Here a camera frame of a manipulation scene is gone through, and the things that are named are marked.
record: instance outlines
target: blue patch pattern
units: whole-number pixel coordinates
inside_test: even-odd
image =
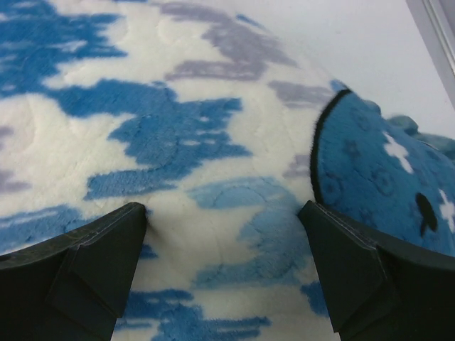
[[[258,255],[242,264],[218,264],[198,273],[196,285],[298,285],[296,272],[311,256],[304,228],[296,217],[301,203],[273,178],[240,178],[212,183],[189,192],[201,208],[228,210],[260,206],[241,229],[239,242],[247,242]]]
[[[2,217],[0,252],[50,239],[91,221],[84,220],[79,210],[66,205]]]
[[[331,208],[417,246],[455,256],[454,164],[388,124],[355,94],[346,94],[324,121],[317,171],[323,201]],[[432,205],[435,232],[426,229],[421,235],[424,218],[417,193]]]
[[[144,244],[144,245],[142,245],[140,258],[141,259],[155,259],[155,258],[158,258],[158,255],[150,247],[150,245]]]
[[[239,99],[180,103],[165,83],[119,80],[103,80],[91,88],[49,91],[48,95],[74,117],[103,112],[134,115],[109,138],[125,142],[126,155],[146,167],[91,177],[85,199],[168,190],[176,187],[171,181],[191,174],[203,161],[251,155],[243,146],[231,144],[225,131],[232,112],[242,109]]]
[[[308,301],[313,312],[328,318],[328,310],[320,282],[313,282],[302,286],[300,291],[308,296]]]
[[[44,0],[1,0],[0,13],[0,97],[47,93],[60,63],[126,55],[101,34],[117,16],[62,16]]]
[[[193,296],[188,291],[133,291],[129,295],[124,317],[117,322],[116,331],[151,328],[156,320],[160,323],[158,335],[152,341],[238,341],[257,337],[261,327],[271,324],[267,318],[260,317],[206,320],[200,306],[188,306],[192,300]]]
[[[125,153],[141,169],[92,176],[85,199],[168,190],[203,161],[250,155],[243,146],[231,144],[225,131],[232,112],[242,109],[239,99],[179,103],[177,94],[162,82],[102,80],[91,88],[47,88],[42,81],[58,74],[59,63],[126,55],[102,36],[117,17],[61,16],[42,0],[20,4],[0,3],[0,13],[7,17],[0,21],[0,96],[42,93],[73,117],[106,112],[135,116],[110,138],[126,142]]]

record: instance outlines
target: white star pattern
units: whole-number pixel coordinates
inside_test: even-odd
[[[452,233],[455,232],[455,222],[454,222],[454,215],[455,215],[455,205],[453,204],[452,201],[447,200],[447,195],[443,190],[439,190],[439,193],[441,193],[442,196],[442,201],[444,202],[439,206],[439,209],[441,210],[441,215],[444,218],[444,220],[447,220],[449,223],[449,228]]]
[[[391,135],[387,133],[383,133],[385,138],[388,140],[388,143],[384,145],[384,149],[389,154],[389,156],[392,156],[393,158],[397,158],[401,166],[404,168],[405,171],[407,171],[409,174],[413,174],[414,170],[412,169],[412,166],[410,162],[406,159],[407,156],[409,156],[409,152],[405,147],[403,147],[401,144],[397,143],[396,140],[391,137]]]

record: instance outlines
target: plush toy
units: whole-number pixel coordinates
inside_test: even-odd
[[[114,341],[337,340],[308,200],[455,252],[451,147],[212,3],[0,1],[0,112],[1,254],[146,206]]]
[[[316,126],[310,165],[316,201],[455,256],[454,164],[409,133],[417,133],[417,127],[406,132],[356,94],[339,92]]]

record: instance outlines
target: white wall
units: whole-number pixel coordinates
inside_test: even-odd
[[[455,111],[405,0],[206,0],[264,24],[384,115],[455,137]]]

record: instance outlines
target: black trim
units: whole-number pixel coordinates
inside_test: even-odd
[[[311,156],[310,156],[310,178],[311,178],[311,186],[313,187],[314,192],[314,199],[319,204],[324,204],[322,193],[321,193],[321,186],[319,185],[318,179],[318,151],[319,151],[319,138],[321,137],[322,128],[324,122],[326,121],[327,117],[330,115],[332,110],[338,104],[338,102],[345,97],[347,94],[351,94],[352,91],[349,89],[341,90],[332,100],[330,103],[327,104],[327,107],[322,111],[319,120],[316,123],[314,137],[313,137],[313,148],[311,149]]]

